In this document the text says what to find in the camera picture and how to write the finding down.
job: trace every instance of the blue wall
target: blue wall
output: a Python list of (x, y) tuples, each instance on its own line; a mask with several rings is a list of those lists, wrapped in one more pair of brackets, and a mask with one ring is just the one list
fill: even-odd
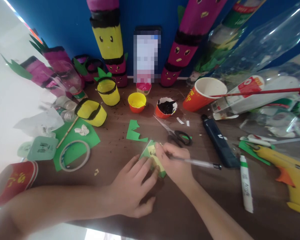
[[(48, 46), (63, 46), (70, 58), (89, 54), (101, 58), (101, 54), (90, 25), (90, 11), (85, 0), (8, 0), (25, 22), (36, 29)], [(229, 12), (237, 0), (228, 0), (212, 29)], [(188, 0), (121, 0), (120, 23), (124, 52), (129, 53), (127, 73), (133, 75), (133, 31), (138, 25), (160, 25), (162, 27), (159, 72), (178, 28), (177, 6), (187, 5)], [(246, 23), (248, 29), (243, 40), (254, 28), (287, 10), (297, 0), (267, 0)], [(273, 61), (269, 66), (280, 65), (300, 53), (300, 43)], [(200, 55), (200, 49), (180, 76), (188, 77)]]

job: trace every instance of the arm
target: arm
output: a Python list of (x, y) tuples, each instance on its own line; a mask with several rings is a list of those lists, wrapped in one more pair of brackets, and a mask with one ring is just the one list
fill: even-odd
[(133, 157), (110, 186), (43, 186), (17, 195), (0, 210), (0, 239), (23, 239), (72, 220), (116, 214), (139, 218), (151, 213), (154, 197), (139, 203), (156, 183), (159, 171), (155, 169), (142, 183), (153, 159), (138, 158)]
[(176, 183), (198, 211), (211, 236), (216, 239), (252, 239), (196, 182), (192, 176), (191, 165), (170, 160), (166, 153), (175, 157), (190, 158), (189, 151), (170, 143), (163, 146), (156, 143), (156, 153), (168, 176)]

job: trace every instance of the wooden stick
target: wooden stick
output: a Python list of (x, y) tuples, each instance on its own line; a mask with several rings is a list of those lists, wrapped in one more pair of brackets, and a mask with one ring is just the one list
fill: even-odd
[(281, 93), (281, 92), (300, 92), (300, 88), (287, 88), (287, 89), (258, 91), (258, 92), (246, 92), (246, 93), (229, 93), (229, 94), (222, 94), (222, 95), (214, 95), (214, 96), (210, 96), (210, 97), (229, 97), (229, 96), (254, 95), (254, 94), (266, 94), (266, 93)]
[(69, 127), (68, 131), (66, 132), (66, 134), (64, 135), (64, 137), (61, 139), (61, 141), (59, 142), (58, 146), (56, 148), (59, 148), (61, 143), (64, 141), (64, 139), (66, 138), (66, 136), (69, 134), (69, 132), (71, 131), (71, 129), (73, 128), (74, 124), (77, 122), (77, 120), (79, 119), (79, 117), (77, 117), (74, 122), (71, 124), (71, 126)]

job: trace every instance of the red paintbrush handle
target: red paintbrush handle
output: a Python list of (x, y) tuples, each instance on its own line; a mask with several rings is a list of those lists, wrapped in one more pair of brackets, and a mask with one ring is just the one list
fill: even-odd
[(287, 88), (287, 89), (268, 90), (268, 91), (259, 91), (259, 92), (246, 92), (246, 93), (230, 93), (230, 94), (223, 94), (223, 95), (214, 95), (210, 97), (229, 97), (229, 96), (281, 93), (281, 92), (300, 92), (300, 88)]

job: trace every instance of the orange paper cup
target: orange paper cup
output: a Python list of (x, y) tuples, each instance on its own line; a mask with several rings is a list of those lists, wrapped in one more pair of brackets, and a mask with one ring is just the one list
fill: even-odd
[(147, 99), (142, 93), (132, 93), (128, 97), (130, 110), (133, 113), (141, 113), (146, 105)]
[(168, 97), (164, 97), (164, 98), (160, 98), (159, 101), (157, 102), (156, 115), (157, 115), (157, 117), (162, 118), (162, 119), (166, 119), (166, 118), (170, 117), (172, 114), (174, 114), (176, 112), (177, 107), (178, 107), (177, 103), (174, 103), (172, 113), (171, 114), (164, 114), (163, 112), (161, 112), (158, 105), (160, 103), (164, 103), (166, 101), (173, 102), (174, 100), (172, 100), (171, 98), (168, 98)]
[(210, 77), (199, 78), (183, 101), (183, 107), (185, 110), (195, 112), (220, 98), (210, 96), (226, 94), (227, 91), (226, 85), (218, 79)]

